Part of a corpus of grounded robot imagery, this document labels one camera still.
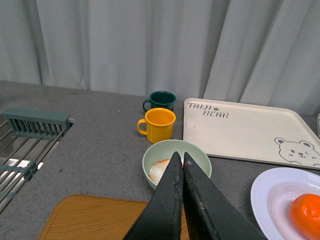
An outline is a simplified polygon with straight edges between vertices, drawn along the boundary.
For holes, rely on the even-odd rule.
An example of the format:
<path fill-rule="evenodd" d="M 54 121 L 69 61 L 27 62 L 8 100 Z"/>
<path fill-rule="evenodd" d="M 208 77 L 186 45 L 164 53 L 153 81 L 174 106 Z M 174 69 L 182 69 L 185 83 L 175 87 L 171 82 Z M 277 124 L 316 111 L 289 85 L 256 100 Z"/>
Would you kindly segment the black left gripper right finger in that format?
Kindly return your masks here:
<path fill-rule="evenodd" d="M 265 235 L 227 200 L 186 152 L 183 206 L 191 240 L 265 240 Z"/>

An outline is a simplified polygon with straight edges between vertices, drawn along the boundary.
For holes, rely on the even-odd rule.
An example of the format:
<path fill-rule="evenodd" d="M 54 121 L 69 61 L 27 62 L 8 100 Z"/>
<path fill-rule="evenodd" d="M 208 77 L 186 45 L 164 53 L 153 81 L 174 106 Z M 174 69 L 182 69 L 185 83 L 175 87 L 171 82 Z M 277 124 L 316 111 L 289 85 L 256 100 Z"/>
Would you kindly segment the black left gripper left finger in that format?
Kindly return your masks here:
<path fill-rule="evenodd" d="M 125 240 L 179 240 L 182 231 L 184 173 L 174 152 L 150 201 L 124 236 Z"/>

